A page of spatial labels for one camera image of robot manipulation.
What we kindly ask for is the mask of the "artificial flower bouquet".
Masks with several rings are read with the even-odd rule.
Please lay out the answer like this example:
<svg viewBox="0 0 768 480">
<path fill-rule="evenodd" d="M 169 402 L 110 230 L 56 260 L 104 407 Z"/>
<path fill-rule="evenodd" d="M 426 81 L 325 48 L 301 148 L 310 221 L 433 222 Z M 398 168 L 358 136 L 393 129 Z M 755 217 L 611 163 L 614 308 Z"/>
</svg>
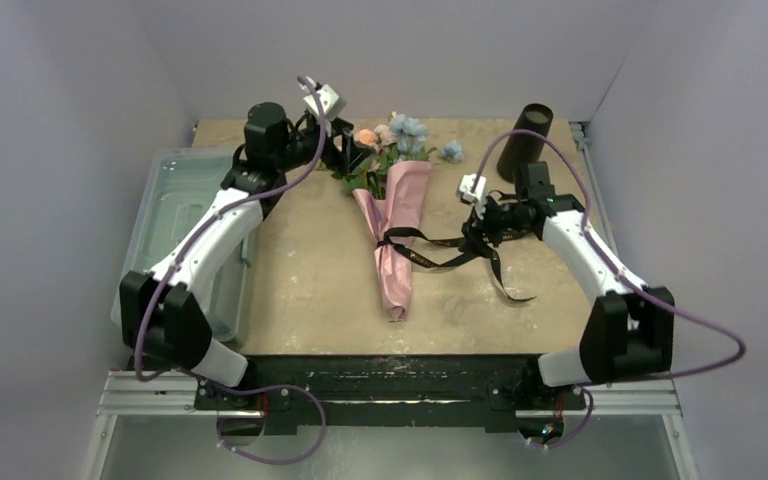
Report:
<svg viewBox="0 0 768 480">
<path fill-rule="evenodd" d="M 428 147 L 426 140 L 430 132 L 418 118 L 393 112 L 388 122 L 376 125 L 374 131 L 374 153 L 366 158 L 352 173 L 335 171 L 332 177 L 342 181 L 342 191 L 349 195 L 362 189 L 374 199 L 386 197 L 388 175 L 392 167 L 407 161 L 430 160 L 434 147 Z"/>
</svg>

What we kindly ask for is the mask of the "pink wrapping paper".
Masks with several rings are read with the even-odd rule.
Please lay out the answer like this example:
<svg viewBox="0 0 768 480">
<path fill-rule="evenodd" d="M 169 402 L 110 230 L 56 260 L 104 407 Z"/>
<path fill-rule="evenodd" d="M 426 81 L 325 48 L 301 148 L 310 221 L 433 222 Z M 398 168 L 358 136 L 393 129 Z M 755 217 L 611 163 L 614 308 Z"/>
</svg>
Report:
<svg viewBox="0 0 768 480">
<path fill-rule="evenodd" d="M 402 254 L 412 243 L 398 228 L 418 229 L 431 174 L 428 161 L 406 160 L 389 168 L 384 198 L 355 188 L 352 196 L 375 242 L 375 261 L 381 305 L 391 322 L 407 318 L 412 300 L 412 262 Z"/>
</svg>

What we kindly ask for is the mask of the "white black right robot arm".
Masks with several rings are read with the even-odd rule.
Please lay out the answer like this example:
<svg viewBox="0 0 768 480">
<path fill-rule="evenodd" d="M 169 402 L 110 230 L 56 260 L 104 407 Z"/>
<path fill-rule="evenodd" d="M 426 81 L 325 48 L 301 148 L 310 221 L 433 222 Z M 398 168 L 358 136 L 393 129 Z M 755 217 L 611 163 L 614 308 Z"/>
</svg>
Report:
<svg viewBox="0 0 768 480">
<path fill-rule="evenodd" d="M 579 343 L 538 358 L 521 392 L 536 407 L 556 399 L 561 386 L 602 384 L 666 372 L 672 364 L 674 304 L 665 287 L 650 287 L 630 272 L 585 215 L 572 194 L 558 194 L 545 163 L 521 167 L 508 204 L 493 200 L 485 177 L 465 175 L 458 198 L 472 207 L 463 231 L 482 254 L 504 230 L 527 231 L 566 265 L 592 307 Z"/>
</svg>

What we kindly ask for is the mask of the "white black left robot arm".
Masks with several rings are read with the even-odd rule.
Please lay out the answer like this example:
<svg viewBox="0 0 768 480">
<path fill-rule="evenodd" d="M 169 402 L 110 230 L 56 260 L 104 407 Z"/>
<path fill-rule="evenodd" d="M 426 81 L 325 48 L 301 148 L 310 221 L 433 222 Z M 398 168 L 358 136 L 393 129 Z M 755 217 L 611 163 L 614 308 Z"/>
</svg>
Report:
<svg viewBox="0 0 768 480">
<path fill-rule="evenodd" d="M 196 226 L 162 260 L 127 272 L 119 285 L 120 328 L 135 360 L 150 356 L 217 382 L 220 397 L 235 409 L 255 402 L 258 382 L 246 374 L 248 360 L 214 336 L 211 281 L 289 189 L 287 172 L 324 163 L 345 174 L 365 154 L 353 144 L 352 124 L 340 117 L 344 100 L 318 93 L 304 102 L 296 122 L 277 103 L 252 107 L 244 142 Z"/>
</svg>

